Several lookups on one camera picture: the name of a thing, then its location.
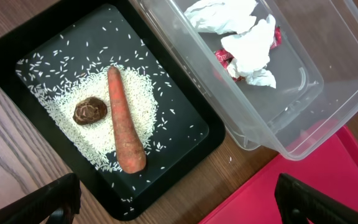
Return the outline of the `brown shiitake mushroom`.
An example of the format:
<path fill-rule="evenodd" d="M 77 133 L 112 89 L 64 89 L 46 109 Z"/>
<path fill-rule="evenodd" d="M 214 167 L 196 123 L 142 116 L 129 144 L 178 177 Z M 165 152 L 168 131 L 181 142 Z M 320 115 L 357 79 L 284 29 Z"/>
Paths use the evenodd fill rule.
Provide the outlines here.
<path fill-rule="evenodd" d="M 107 113 L 106 104 L 99 98 L 91 96 L 75 106 L 73 120 L 79 125 L 93 124 L 103 119 Z"/>

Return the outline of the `red snack wrapper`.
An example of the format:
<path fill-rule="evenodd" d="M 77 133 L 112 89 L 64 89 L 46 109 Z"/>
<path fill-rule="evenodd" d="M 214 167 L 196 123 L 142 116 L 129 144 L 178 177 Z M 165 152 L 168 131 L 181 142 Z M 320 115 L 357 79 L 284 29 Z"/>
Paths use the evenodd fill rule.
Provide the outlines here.
<path fill-rule="evenodd" d="M 281 44 L 282 44 L 281 29 L 280 26 L 276 26 L 274 31 L 273 43 L 270 46 L 270 50 L 280 46 Z M 234 57 L 224 49 L 217 50 L 215 51 L 214 54 L 217 60 L 219 61 L 219 63 L 223 66 L 225 70 L 227 69 L 231 61 L 234 59 Z"/>

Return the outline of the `white tissue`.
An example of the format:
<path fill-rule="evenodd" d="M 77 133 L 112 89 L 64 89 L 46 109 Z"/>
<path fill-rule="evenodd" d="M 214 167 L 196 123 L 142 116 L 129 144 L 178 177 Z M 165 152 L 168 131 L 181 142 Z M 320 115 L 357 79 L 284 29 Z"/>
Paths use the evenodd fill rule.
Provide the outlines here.
<path fill-rule="evenodd" d="M 234 57 L 226 69 L 233 81 L 275 88 L 275 77 L 266 66 L 276 20 L 271 14 L 257 20 L 252 15 L 256 6 L 255 0 L 202 0 L 188 7 L 184 15 L 197 32 L 223 36 L 221 49 Z"/>

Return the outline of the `orange carrot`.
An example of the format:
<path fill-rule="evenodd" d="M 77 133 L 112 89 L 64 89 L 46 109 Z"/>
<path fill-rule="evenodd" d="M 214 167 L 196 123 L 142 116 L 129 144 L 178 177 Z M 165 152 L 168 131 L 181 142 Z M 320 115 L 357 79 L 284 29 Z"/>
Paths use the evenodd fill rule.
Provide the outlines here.
<path fill-rule="evenodd" d="M 107 76 L 117 161 L 125 173 L 135 174 L 145 168 L 146 154 L 132 121 L 119 69 L 110 67 Z"/>

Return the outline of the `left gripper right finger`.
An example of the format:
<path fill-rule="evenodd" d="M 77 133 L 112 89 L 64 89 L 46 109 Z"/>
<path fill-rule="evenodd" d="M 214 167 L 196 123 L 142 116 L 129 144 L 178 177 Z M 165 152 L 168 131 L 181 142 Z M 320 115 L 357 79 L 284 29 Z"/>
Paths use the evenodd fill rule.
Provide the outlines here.
<path fill-rule="evenodd" d="M 274 195 L 284 224 L 358 223 L 357 211 L 288 174 L 278 176 Z"/>

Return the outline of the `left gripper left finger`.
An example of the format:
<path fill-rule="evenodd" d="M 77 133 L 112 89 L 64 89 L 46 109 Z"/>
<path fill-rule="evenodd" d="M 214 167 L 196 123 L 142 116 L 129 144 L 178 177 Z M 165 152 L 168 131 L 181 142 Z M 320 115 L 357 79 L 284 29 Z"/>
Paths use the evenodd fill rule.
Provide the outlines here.
<path fill-rule="evenodd" d="M 80 180 L 69 173 L 0 209 L 0 224 L 70 224 L 81 207 Z"/>

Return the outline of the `pile of white rice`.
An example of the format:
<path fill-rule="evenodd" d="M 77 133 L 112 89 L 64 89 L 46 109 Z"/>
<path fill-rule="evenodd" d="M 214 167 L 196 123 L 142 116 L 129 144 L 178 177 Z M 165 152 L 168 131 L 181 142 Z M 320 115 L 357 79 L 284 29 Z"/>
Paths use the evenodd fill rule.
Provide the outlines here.
<path fill-rule="evenodd" d="M 116 157 L 110 115 L 93 124 L 73 120 L 75 106 L 91 96 L 109 106 L 107 70 L 120 69 L 146 168 L 127 174 Z M 206 121 L 129 26 L 75 26 L 16 62 L 16 75 L 93 171 L 129 211 L 134 200 L 158 192 L 163 176 L 206 137 Z"/>

